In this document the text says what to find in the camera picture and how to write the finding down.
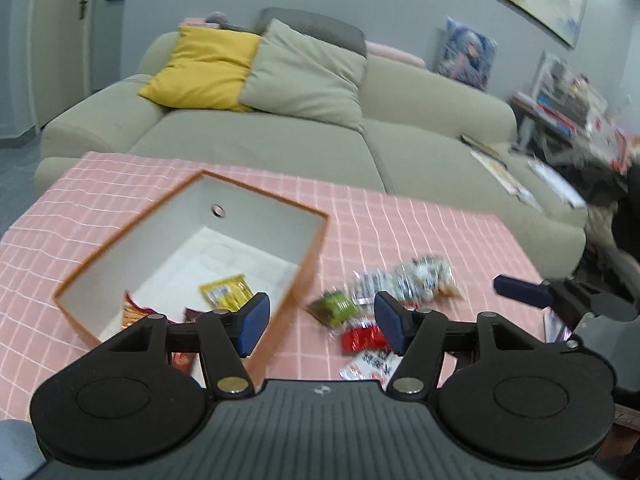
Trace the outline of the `brown chocolate bar packet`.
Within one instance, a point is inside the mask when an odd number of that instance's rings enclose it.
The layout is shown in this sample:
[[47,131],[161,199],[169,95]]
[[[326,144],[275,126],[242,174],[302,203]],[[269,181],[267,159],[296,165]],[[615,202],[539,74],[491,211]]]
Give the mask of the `brown chocolate bar packet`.
[[194,323],[201,315],[203,315],[202,311],[185,308],[183,311],[183,322]]

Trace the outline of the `yellow snack packet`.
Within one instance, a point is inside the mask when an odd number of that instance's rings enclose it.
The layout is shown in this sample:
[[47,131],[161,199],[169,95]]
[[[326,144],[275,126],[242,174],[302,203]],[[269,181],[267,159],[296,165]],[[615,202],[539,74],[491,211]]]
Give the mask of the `yellow snack packet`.
[[238,312],[254,296],[244,274],[210,282],[201,285],[198,289],[213,309],[224,309],[230,312]]

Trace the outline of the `white spicy strip packet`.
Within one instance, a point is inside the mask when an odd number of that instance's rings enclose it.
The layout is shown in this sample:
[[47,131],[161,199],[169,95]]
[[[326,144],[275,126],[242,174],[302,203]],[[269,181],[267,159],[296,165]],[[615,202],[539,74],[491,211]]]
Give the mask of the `white spicy strip packet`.
[[376,380],[385,389],[402,361],[393,351],[360,352],[340,370],[343,380]]

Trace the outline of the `dark red snack packet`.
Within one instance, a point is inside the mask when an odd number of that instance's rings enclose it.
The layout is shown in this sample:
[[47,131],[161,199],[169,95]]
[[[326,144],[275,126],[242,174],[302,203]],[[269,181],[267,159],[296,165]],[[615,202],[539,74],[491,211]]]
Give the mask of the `dark red snack packet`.
[[[140,321],[146,316],[156,314],[153,309],[140,307],[129,295],[129,292],[124,292],[124,299],[122,300],[122,329],[126,330],[129,326],[135,322]],[[172,352],[171,353],[171,366],[176,370],[181,370],[184,374],[191,375],[193,372],[194,362],[196,355],[188,352]]]

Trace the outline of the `pink checked tablecloth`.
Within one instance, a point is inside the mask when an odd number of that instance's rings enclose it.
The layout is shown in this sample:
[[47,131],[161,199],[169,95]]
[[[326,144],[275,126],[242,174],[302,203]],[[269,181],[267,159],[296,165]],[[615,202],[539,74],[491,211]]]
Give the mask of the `pink checked tablecloth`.
[[[40,382],[86,352],[54,304],[58,285],[107,237],[200,169],[197,162],[178,159],[90,153],[3,234],[3,417],[26,419]],[[499,274],[538,280],[533,263],[497,218],[262,170],[223,166],[220,173],[328,214],[314,294],[342,288],[363,270],[442,255],[463,294],[446,305],[450,318],[471,321],[494,311],[544,336],[541,311],[500,298],[492,289]]]

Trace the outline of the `clear white candy bag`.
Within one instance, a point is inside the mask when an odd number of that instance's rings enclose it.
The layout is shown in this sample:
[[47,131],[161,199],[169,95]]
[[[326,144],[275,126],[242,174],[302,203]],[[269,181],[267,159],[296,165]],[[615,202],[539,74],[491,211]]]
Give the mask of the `clear white candy bag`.
[[378,292],[388,292],[395,299],[399,298],[399,285],[394,272],[382,269],[355,272],[349,285],[352,301],[358,306],[373,304]]

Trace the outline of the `green nut snack packet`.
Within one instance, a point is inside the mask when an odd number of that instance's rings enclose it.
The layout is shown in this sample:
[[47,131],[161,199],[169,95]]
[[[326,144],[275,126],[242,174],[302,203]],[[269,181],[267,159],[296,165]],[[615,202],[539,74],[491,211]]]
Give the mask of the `green nut snack packet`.
[[319,299],[308,304],[306,311],[329,328],[340,326],[360,313],[356,304],[342,290],[325,292]]

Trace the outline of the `orange cardboard box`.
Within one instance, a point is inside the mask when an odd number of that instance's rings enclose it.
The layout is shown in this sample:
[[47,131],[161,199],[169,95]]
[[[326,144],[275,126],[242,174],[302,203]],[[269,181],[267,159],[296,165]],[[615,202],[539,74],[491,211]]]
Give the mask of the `orange cardboard box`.
[[244,365],[255,384],[288,336],[316,275],[328,215],[201,171],[111,236],[58,286],[54,301],[88,344],[122,328],[122,300],[180,321],[206,311],[200,288],[242,274],[270,299],[270,320]]

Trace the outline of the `magazines on sofa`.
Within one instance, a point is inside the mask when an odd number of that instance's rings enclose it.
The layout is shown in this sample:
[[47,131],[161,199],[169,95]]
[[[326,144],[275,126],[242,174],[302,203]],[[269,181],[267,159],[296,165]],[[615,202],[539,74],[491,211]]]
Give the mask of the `magazines on sofa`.
[[[471,155],[498,181],[510,196],[515,196],[523,204],[540,212],[544,211],[534,193],[530,192],[514,174],[510,173],[506,162],[496,150],[465,134],[460,134],[459,140],[470,148]],[[587,208],[587,203],[582,196],[550,166],[531,157],[527,159],[526,166],[538,179],[547,185],[547,188],[556,195],[562,204],[568,205],[573,209]]]

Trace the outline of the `cluttered side shelf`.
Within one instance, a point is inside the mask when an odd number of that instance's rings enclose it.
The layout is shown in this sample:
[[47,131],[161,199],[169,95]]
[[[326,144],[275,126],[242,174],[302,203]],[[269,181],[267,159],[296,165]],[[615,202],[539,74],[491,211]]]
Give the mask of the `cluttered side shelf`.
[[631,96],[608,102],[586,76],[548,51],[541,55],[529,88],[514,92],[510,104],[518,120],[515,148],[538,151],[550,166],[600,162],[622,174],[634,157],[620,126]]

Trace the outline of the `beige sofa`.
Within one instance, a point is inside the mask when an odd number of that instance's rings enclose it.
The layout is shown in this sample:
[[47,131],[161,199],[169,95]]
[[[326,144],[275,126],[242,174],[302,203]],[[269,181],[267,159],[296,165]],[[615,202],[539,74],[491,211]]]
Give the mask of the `beige sofa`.
[[[168,110],[138,95],[178,36],[146,50],[137,73],[43,129],[34,188],[42,194],[89,152],[243,166],[368,188],[498,217],[544,278],[565,278],[586,244],[587,214],[562,204],[511,148],[512,108],[490,94],[388,58],[369,58],[359,131],[262,112]],[[510,196],[460,134],[489,145],[543,212]]]

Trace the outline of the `blue patterned cushion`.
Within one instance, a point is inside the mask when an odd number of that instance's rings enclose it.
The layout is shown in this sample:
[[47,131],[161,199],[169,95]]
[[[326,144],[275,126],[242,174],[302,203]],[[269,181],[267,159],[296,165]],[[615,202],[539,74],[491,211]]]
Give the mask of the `blue patterned cushion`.
[[444,45],[437,62],[440,76],[485,91],[494,66],[498,44],[495,39],[447,18]]

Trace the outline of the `yellow cushion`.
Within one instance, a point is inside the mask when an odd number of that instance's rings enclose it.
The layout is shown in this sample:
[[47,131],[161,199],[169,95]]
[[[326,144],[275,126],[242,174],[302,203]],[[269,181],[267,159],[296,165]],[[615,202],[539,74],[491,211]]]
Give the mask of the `yellow cushion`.
[[260,40],[251,32],[182,26],[170,60],[138,95],[176,110],[249,112],[240,93]]

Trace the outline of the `beige cushion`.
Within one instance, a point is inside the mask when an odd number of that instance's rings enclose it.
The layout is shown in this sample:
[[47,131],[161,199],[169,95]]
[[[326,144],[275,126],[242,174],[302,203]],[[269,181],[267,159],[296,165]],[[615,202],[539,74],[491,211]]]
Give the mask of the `beige cushion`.
[[359,131],[367,58],[273,20],[262,34],[239,102],[280,116]]

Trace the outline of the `grey cushion behind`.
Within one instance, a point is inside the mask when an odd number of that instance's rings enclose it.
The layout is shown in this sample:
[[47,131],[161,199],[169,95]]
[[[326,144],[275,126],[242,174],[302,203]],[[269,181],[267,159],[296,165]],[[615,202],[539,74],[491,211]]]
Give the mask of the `grey cushion behind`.
[[258,13],[254,24],[256,34],[263,34],[273,20],[280,21],[303,35],[367,56],[366,35],[351,24],[323,14],[272,6]]

